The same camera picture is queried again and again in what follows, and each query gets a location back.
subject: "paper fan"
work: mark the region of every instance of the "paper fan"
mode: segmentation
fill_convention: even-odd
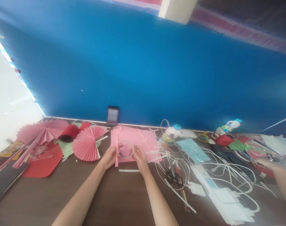
[[[32,142],[32,144],[16,161],[13,167],[20,167],[36,144],[43,144],[44,142],[50,142],[54,138],[58,138],[67,126],[68,123],[61,119],[39,121],[33,125],[23,126],[16,135],[17,140],[25,144]]]
[[[86,162],[100,158],[96,141],[107,132],[105,128],[94,126],[81,131],[73,143],[73,152],[76,157]]]

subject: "table surface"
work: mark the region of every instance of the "table surface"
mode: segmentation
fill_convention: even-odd
[[[210,148],[208,144],[199,145]],[[103,156],[109,147],[110,137],[101,142],[100,155]],[[68,157],[46,178],[21,177],[0,200],[0,226],[51,225],[98,163],[76,160],[74,155]],[[162,181],[165,175],[160,172],[159,176],[154,163],[150,163],[149,167],[179,225],[227,225],[207,196],[193,195],[188,188],[185,188],[188,203],[197,214],[186,212],[180,198]],[[155,225],[143,177],[140,173],[119,172],[119,169],[138,167],[135,162],[128,162],[108,169],[83,225]],[[190,181],[198,183],[193,173]],[[269,187],[276,188],[276,185],[272,183]],[[282,198],[275,198],[269,191],[255,186],[249,196],[261,210],[254,216],[255,222],[246,225],[286,224],[286,203]],[[255,209],[254,203],[247,197],[241,196],[240,202]]]

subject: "red paper roll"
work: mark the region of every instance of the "red paper roll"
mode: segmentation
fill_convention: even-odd
[[[79,128],[79,132],[78,133],[80,133],[81,131],[87,129],[88,127],[90,127],[90,122],[82,122],[81,126]]]
[[[223,147],[228,146],[229,144],[233,143],[234,141],[235,141],[234,139],[228,137],[226,134],[224,134],[224,135],[222,135],[222,136],[219,136],[219,137],[215,140],[215,142],[216,142],[217,144],[219,144],[220,146],[223,146]]]
[[[74,124],[68,125],[65,130],[60,135],[59,139],[62,142],[70,143],[72,142],[78,135],[79,128]]]

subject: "plastic bottle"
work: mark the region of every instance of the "plastic bottle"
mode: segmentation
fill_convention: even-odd
[[[181,129],[180,125],[175,124],[173,127],[168,127],[165,133],[159,139],[158,147],[161,149],[166,149],[169,143],[172,143],[175,138],[179,136],[178,131]]]
[[[224,135],[226,133],[232,132],[233,129],[237,129],[240,126],[240,123],[242,122],[242,120],[240,119],[235,119],[232,121],[228,121],[225,125],[223,125],[222,127],[219,127],[214,134],[212,134],[213,138],[218,138],[221,135]]]

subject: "blue wall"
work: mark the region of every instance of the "blue wall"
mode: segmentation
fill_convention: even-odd
[[[286,118],[286,55],[194,25],[98,0],[2,0],[0,35],[48,116],[104,121],[113,105],[123,123],[240,118],[241,132]]]

